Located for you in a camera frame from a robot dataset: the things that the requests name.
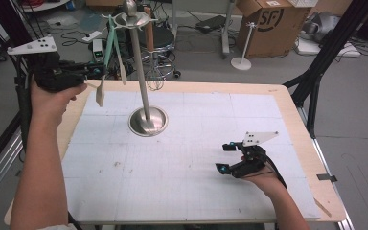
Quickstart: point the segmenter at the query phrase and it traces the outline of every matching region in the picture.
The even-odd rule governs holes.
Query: wrist
[[[287,189],[277,178],[267,178],[264,180],[254,181],[254,183],[261,189],[269,198],[275,198],[288,193]]]
[[[32,116],[30,129],[38,130],[42,133],[57,134],[58,122],[45,116]]]

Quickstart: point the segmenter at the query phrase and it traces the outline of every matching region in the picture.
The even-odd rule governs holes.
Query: wooden table
[[[99,85],[99,82],[97,80],[89,80],[88,84],[96,86]],[[122,85],[121,81],[108,81],[105,84],[105,90],[135,92],[139,90],[139,84],[138,81],[133,80],[128,81],[126,85]],[[62,124],[58,129],[58,144],[61,158],[64,157],[67,151],[68,144],[91,91],[95,91],[95,88],[88,87],[87,90],[78,96],[76,101],[70,102],[63,116]],[[282,114],[288,134],[309,182],[315,203],[321,214],[321,218],[317,221],[339,222],[346,218],[343,205],[335,193],[332,183],[330,181],[320,181],[317,178],[318,174],[326,173],[325,167],[322,165],[312,143],[312,139],[307,133],[288,90],[284,86],[268,84],[165,82],[160,92],[219,92],[272,95]],[[10,222],[11,211],[12,207],[5,216],[6,223]]]

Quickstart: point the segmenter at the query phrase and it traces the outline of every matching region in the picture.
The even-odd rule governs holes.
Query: sf logo
[[[276,11],[264,11],[259,22],[258,31],[268,32],[273,30],[282,20],[283,13],[284,9],[279,9]]]

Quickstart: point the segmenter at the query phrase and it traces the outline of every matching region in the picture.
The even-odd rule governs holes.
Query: white tag
[[[277,2],[277,1],[267,1],[267,4],[269,5],[269,6],[280,6],[280,3],[279,2]]]
[[[90,40],[94,39],[95,37],[99,36],[100,34],[102,34],[102,32],[95,31],[95,32],[91,33],[89,35],[89,37],[83,37],[82,40],[84,40],[84,41],[90,41]]]
[[[257,146],[261,143],[270,140],[279,135],[279,132],[246,132],[243,139],[243,145],[245,147],[248,146]]]

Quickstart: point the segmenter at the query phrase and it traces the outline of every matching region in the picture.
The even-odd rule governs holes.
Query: white bracket
[[[243,145],[245,147],[257,146],[278,135],[279,135],[278,131],[275,131],[275,132],[246,132],[246,134],[244,135],[244,139],[243,139]]]
[[[53,37],[48,34],[47,36],[40,38],[38,40],[29,42],[27,44],[8,48],[9,55],[27,55],[27,54],[38,54],[38,53],[48,53],[55,52],[57,46]]]

